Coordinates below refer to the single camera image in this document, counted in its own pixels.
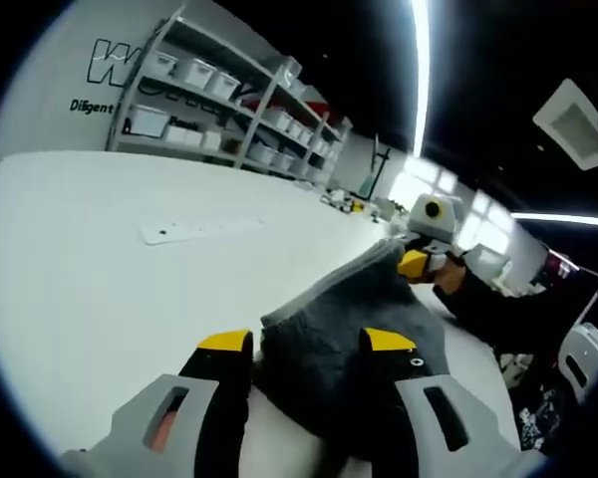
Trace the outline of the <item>person's right hand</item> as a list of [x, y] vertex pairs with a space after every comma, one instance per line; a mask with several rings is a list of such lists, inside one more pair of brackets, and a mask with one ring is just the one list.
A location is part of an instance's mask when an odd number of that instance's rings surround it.
[[447, 256], [444, 264], [433, 274], [433, 284], [445, 294], [451, 295], [462, 284], [466, 275], [466, 265], [461, 257]]

